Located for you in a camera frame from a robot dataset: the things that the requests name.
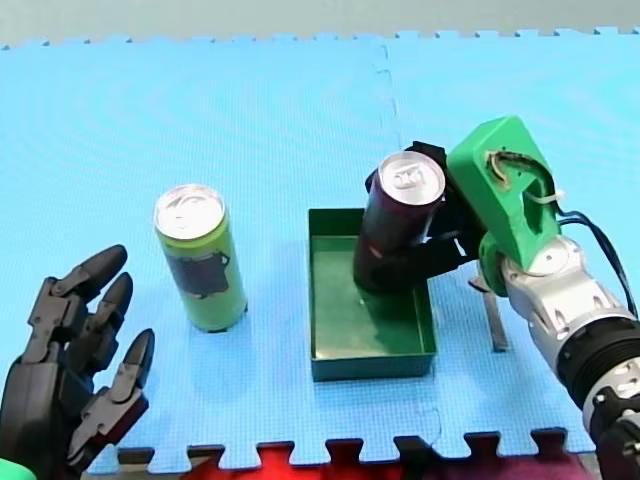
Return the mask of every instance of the can label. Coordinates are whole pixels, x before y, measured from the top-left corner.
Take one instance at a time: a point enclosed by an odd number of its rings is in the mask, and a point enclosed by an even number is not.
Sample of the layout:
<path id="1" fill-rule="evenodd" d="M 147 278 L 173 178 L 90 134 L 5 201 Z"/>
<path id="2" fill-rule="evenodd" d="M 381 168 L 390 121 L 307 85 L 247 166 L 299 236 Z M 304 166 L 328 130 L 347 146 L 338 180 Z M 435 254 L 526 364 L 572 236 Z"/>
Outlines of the can label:
<path id="1" fill-rule="evenodd" d="M 225 272 L 229 260 L 229 257 L 221 252 L 197 258 L 167 256 L 178 288 L 198 299 L 229 290 Z"/>

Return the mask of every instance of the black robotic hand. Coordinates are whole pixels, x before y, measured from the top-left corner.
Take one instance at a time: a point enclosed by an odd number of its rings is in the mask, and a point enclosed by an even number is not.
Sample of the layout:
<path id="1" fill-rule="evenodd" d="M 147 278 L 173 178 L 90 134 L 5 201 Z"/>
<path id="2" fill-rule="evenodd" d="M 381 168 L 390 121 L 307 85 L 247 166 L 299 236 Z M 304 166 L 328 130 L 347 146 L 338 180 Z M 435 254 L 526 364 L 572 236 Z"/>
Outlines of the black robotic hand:
<path id="1" fill-rule="evenodd" d="M 154 349 L 151 329 L 127 351 L 110 388 L 94 393 L 93 376 L 106 369 L 118 347 L 116 335 L 133 292 L 121 273 L 121 245 L 75 267 L 66 277 L 46 278 L 28 323 L 32 333 L 12 364 L 0 409 L 0 461 L 30 470 L 38 480 L 75 480 L 109 443 L 117 443 L 149 406 L 144 387 Z"/>

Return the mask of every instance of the can lid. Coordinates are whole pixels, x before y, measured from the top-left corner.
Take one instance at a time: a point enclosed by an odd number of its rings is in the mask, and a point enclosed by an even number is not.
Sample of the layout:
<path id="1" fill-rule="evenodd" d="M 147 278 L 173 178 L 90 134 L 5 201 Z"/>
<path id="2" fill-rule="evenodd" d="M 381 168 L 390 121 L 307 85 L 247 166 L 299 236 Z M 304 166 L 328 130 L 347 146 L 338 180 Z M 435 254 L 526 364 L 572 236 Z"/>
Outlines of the can lid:
<path id="1" fill-rule="evenodd" d="M 429 205 L 445 189 L 442 168 L 435 160 L 418 152 L 398 152 L 378 167 L 382 190 L 405 205 Z"/>
<path id="2" fill-rule="evenodd" d="M 175 240 L 195 240 L 214 231 L 224 219 L 225 206 L 215 190 L 203 185 L 180 185 L 156 202 L 155 227 Z"/>

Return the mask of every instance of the green can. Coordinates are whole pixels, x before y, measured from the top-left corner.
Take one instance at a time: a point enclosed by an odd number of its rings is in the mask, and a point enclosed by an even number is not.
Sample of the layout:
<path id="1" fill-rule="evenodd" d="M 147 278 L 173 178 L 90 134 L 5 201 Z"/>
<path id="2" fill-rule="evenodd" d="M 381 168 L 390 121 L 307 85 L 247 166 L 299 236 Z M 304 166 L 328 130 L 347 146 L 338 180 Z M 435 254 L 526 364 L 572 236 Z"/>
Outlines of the green can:
<path id="1" fill-rule="evenodd" d="M 229 212 L 218 192 L 181 185 L 156 202 L 155 229 L 190 320 L 224 331 L 247 310 Z"/>

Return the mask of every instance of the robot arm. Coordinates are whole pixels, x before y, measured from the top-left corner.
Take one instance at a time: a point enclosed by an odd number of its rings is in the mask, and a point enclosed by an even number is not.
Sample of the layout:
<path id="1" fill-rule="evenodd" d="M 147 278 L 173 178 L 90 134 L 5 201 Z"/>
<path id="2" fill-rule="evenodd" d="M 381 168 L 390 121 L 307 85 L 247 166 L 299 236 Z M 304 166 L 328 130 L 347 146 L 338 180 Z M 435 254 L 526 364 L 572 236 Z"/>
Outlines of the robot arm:
<path id="1" fill-rule="evenodd" d="M 408 150 L 443 169 L 444 203 L 427 241 L 380 259 L 372 278 L 404 288 L 478 260 L 484 283 L 527 321 L 583 412 L 604 480 L 640 480 L 640 323 L 606 235 L 583 214 L 559 207 L 549 167 L 517 117 L 478 126 L 448 155 L 420 142 Z M 626 306 L 589 275 L 582 248 L 562 234 L 569 223 L 591 229 Z"/>
<path id="2" fill-rule="evenodd" d="M 528 270 L 501 265 L 509 302 L 575 404 L 605 480 L 640 478 L 640 324 L 558 236 Z"/>

